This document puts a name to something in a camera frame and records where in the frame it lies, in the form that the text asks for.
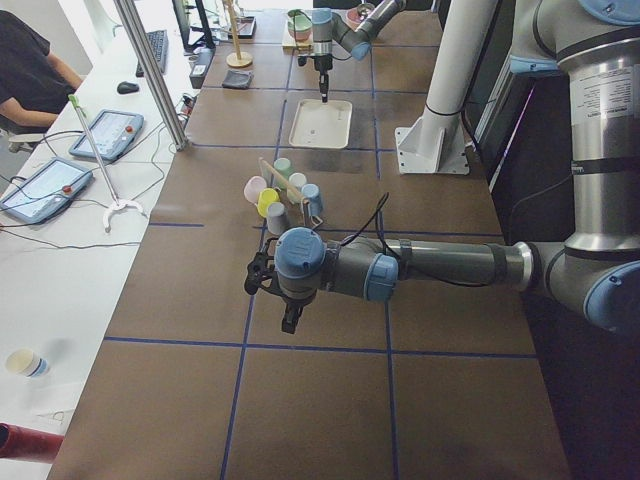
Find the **keyboard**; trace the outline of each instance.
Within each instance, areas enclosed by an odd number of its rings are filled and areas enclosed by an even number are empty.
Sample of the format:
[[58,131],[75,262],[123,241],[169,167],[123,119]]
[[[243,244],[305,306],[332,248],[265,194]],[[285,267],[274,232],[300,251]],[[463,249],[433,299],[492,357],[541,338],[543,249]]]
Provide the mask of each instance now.
[[[153,56],[158,62],[158,67],[160,67],[160,71],[164,73],[165,66],[167,65],[167,49],[169,47],[169,39],[167,37],[166,30],[155,30],[153,32],[147,32],[147,38],[149,39],[149,44],[151,45],[151,51],[153,52]],[[138,62],[138,67],[136,68],[136,77],[143,77],[144,72],[142,71],[142,65]]]

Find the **label sticker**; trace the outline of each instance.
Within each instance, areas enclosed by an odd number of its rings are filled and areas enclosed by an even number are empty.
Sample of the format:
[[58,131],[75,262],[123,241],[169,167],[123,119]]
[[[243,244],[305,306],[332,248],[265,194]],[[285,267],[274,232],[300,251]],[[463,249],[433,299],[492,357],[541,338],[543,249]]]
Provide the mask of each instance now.
[[571,124],[639,115],[639,65],[597,73],[570,84]]

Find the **plastic cup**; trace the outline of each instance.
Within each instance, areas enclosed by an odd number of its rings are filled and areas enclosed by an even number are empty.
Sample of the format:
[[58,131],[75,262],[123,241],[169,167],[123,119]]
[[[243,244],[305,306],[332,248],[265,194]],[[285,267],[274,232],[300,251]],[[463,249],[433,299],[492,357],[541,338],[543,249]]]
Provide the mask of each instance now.
[[320,188],[314,183],[307,183],[302,187],[302,195],[309,199],[309,215],[320,216],[323,209]]
[[9,355],[5,367],[11,373],[25,377],[38,377],[49,371],[47,361],[28,348],[21,348]]
[[0,423],[0,458],[53,463],[64,437]]
[[289,229],[287,209],[280,202],[273,202],[267,207],[267,230],[274,235],[282,235]]
[[258,197],[258,213],[262,218],[267,218],[267,208],[273,202],[280,201],[280,197],[278,196],[278,192],[276,192],[273,188],[265,188],[260,192],[260,196]]
[[[304,173],[296,172],[289,177],[289,183],[296,187],[298,190],[302,190],[302,187],[307,184],[307,176]],[[291,192],[287,192],[287,198],[293,204],[300,203],[300,200],[297,197],[293,196]]]
[[267,181],[262,177],[251,177],[244,186],[244,198],[254,205],[258,203],[260,192],[267,188]]
[[[288,179],[293,174],[293,165],[291,164],[291,160],[288,158],[278,158],[275,162],[273,162],[273,168],[275,168],[280,175],[284,178]],[[286,189],[287,186],[276,178],[276,185],[282,189]]]
[[193,70],[193,67],[196,66],[196,63],[198,63],[198,56],[189,55],[189,57],[187,58],[187,61],[189,62],[189,67],[191,68],[191,70]]

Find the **yellow cup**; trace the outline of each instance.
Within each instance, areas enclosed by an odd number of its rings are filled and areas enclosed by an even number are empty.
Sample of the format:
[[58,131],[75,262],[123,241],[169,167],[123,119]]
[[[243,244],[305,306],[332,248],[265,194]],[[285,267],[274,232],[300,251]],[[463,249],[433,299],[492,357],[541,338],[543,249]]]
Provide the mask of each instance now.
[[262,218],[267,218],[267,208],[273,202],[279,202],[280,197],[278,196],[278,192],[276,192],[273,188],[265,188],[260,192],[260,196],[258,197],[258,213]]

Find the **white tray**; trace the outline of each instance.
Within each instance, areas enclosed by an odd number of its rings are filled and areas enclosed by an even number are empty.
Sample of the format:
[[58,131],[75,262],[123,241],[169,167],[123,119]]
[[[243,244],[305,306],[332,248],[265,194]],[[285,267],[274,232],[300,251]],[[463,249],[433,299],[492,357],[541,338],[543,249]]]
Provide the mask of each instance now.
[[351,102],[300,100],[289,135],[292,147],[340,149],[349,143]]

